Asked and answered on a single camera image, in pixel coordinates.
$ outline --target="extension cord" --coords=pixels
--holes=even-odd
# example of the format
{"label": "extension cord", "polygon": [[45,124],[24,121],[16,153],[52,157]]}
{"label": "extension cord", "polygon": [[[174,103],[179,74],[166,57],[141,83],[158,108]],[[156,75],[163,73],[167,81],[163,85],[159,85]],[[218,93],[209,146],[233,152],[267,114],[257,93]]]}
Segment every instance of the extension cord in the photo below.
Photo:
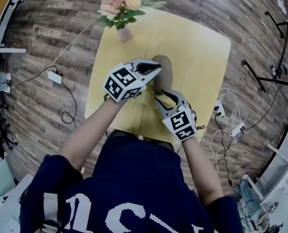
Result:
{"label": "extension cord", "polygon": [[225,110],[223,109],[223,106],[222,106],[220,100],[216,101],[214,111],[217,113],[218,116],[223,117],[225,115]]}
{"label": "extension cord", "polygon": [[241,134],[242,130],[244,129],[244,122],[239,123],[230,133],[233,138],[236,138]]}
{"label": "extension cord", "polygon": [[55,72],[52,72],[52,71],[48,72],[48,78],[50,80],[52,80],[53,82],[56,82],[58,84],[61,84],[62,81],[63,81],[62,76],[60,76],[60,75],[58,75],[58,74],[56,74]]}

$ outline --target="white lettering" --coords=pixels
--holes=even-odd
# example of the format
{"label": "white lettering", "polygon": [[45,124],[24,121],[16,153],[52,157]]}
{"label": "white lettering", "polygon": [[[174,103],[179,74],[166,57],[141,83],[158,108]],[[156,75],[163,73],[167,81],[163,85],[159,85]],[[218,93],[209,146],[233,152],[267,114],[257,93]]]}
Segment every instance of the white lettering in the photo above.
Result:
{"label": "white lettering", "polygon": [[197,227],[197,226],[194,226],[193,224],[192,224],[192,227],[193,227],[193,231],[194,231],[194,233],[199,233],[199,231],[204,230],[203,227]]}
{"label": "white lettering", "polygon": [[79,204],[78,204],[78,208],[76,211],[75,220],[74,220],[74,223],[72,225],[72,229],[79,231],[79,232],[83,232],[83,233],[93,233],[92,231],[88,231],[86,229],[89,215],[90,215],[91,201],[86,195],[81,194],[81,193],[78,193],[75,196],[73,196],[72,198],[67,200],[67,201],[70,201],[71,213],[70,213],[69,223],[66,226],[68,228],[65,227],[65,229],[70,229],[70,222],[73,218],[73,212],[75,209],[75,200],[76,199],[79,200]]}
{"label": "white lettering", "polygon": [[151,214],[149,218],[151,220],[155,221],[156,223],[160,224],[164,228],[166,228],[168,231],[170,231],[172,233],[178,233],[177,231],[172,229],[169,225],[167,225],[165,222],[162,222],[161,219],[157,218],[155,215]]}
{"label": "white lettering", "polygon": [[75,197],[71,197],[70,199],[66,200],[66,203],[70,204],[70,219],[69,223],[65,226],[65,229],[70,230],[70,222],[72,221],[72,218],[74,217],[74,211],[75,211]]}
{"label": "white lettering", "polygon": [[133,213],[138,216],[139,218],[144,218],[146,215],[145,209],[142,205],[132,204],[132,203],[124,203],[116,206],[115,208],[111,209],[106,217],[105,223],[107,228],[112,233],[125,233],[130,232],[129,229],[123,226],[120,223],[121,213],[124,210],[131,210]]}

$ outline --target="floor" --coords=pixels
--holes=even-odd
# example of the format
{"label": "floor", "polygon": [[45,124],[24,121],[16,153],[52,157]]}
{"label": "floor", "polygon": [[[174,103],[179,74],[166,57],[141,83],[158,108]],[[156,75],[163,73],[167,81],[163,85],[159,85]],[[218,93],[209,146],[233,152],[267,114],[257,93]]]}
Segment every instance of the floor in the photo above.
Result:
{"label": "floor", "polygon": [[[265,16],[269,10],[277,21],[284,15],[276,0],[167,0],[164,10],[186,17],[207,26],[231,42],[223,86],[231,88],[237,97],[240,115],[246,127],[256,123],[269,108],[277,85],[266,83],[267,93],[259,87],[251,73],[241,65],[246,59],[256,73],[270,77],[270,65],[276,65],[283,49],[283,41],[273,23]],[[27,48],[26,54],[7,57],[6,69],[12,72],[13,88],[16,84],[37,75],[48,67],[86,25],[98,15],[100,0],[24,0],[18,7],[6,37],[9,47]],[[85,101],[94,59],[102,36],[103,26],[94,24],[57,61],[63,72],[64,83],[77,100],[76,124],[84,121]],[[285,57],[288,68],[288,47]],[[231,95],[221,97],[226,116],[218,118],[219,124],[229,130],[235,112]],[[18,139],[18,146],[8,151],[9,160],[18,180],[26,173],[35,174],[46,154],[58,152],[65,138],[74,130],[73,124],[61,121],[62,111],[74,114],[74,102],[68,91],[48,80],[45,73],[37,79],[24,83],[6,96],[10,110],[6,118]],[[201,145],[215,163],[209,144],[218,130],[212,113],[207,134]],[[267,116],[243,137],[232,142],[227,152],[229,178],[237,182],[248,173],[254,178],[264,167],[272,152],[266,144],[277,145],[288,123],[288,87],[282,87]],[[212,148],[221,147],[221,133],[217,133]],[[225,145],[231,140],[224,136]],[[85,163],[85,177],[91,174],[105,136]],[[194,184],[186,162],[184,151],[182,170],[191,189]],[[227,181],[225,161],[219,163],[219,177],[225,193],[232,189]]]}

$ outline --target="black stand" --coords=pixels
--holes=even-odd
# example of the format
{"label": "black stand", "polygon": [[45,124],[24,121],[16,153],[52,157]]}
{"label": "black stand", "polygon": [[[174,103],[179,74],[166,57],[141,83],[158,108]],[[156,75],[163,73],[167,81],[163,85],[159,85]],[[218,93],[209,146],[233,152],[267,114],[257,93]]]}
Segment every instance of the black stand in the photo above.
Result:
{"label": "black stand", "polygon": [[249,70],[251,71],[251,73],[254,75],[254,77],[256,78],[257,82],[260,85],[260,89],[264,92],[266,92],[265,87],[263,86],[261,81],[268,81],[268,82],[273,82],[273,83],[280,83],[283,85],[287,85],[288,86],[288,82],[285,81],[280,81],[280,80],[276,80],[276,79],[267,79],[267,78],[263,78],[263,77],[258,77],[256,75],[256,73],[254,72],[254,70],[252,69],[252,67],[250,66],[250,64],[246,61],[246,60],[242,60],[242,65],[247,66],[249,68]]}
{"label": "black stand", "polygon": [[[256,75],[256,73],[254,72],[254,70],[252,69],[252,67],[250,66],[250,64],[246,61],[246,60],[242,60],[242,65],[244,66],[247,66],[249,68],[249,70],[251,71],[251,73],[254,75],[254,77],[256,78],[258,84],[260,85],[260,89],[264,92],[266,92],[266,89],[265,87],[263,86],[262,82],[261,81],[268,81],[268,82],[273,82],[273,83],[280,83],[280,84],[283,84],[283,85],[287,85],[288,86],[288,82],[285,82],[285,81],[280,81],[280,80],[277,80],[277,76],[280,72],[280,69],[282,68],[282,65],[283,65],[283,60],[284,60],[284,55],[285,55],[285,49],[286,49],[286,46],[287,46],[287,42],[288,42],[288,20],[284,21],[284,22],[281,22],[281,23],[276,23],[276,21],[274,20],[274,18],[272,17],[272,15],[269,13],[269,11],[266,11],[265,12],[265,15],[266,16],[269,16],[270,19],[273,21],[273,23],[275,24],[276,28],[278,29],[278,31],[280,32],[280,37],[282,39],[285,39],[285,43],[284,43],[284,47],[283,47],[283,52],[282,52],[282,55],[281,55],[281,58],[280,58],[280,61],[279,61],[279,66],[276,70],[276,75],[274,77],[274,79],[268,79],[268,78],[263,78],[263,77],[258,77]],[[280,29],[280,26],[282,25],[287,25],[287,31],[286,31],[286,36],[284,36],[282,30]]]}

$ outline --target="vase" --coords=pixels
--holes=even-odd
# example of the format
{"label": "vase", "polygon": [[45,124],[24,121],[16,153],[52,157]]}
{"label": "vase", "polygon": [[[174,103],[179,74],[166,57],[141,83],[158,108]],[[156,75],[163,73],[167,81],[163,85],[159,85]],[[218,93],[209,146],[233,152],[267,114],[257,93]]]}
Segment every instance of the vase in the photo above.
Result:
{"label": "vase", "polygon": [[127,25],[123,29],[117,30],[117,35],[123,42],[127,42],[133,38],[133,34]]}

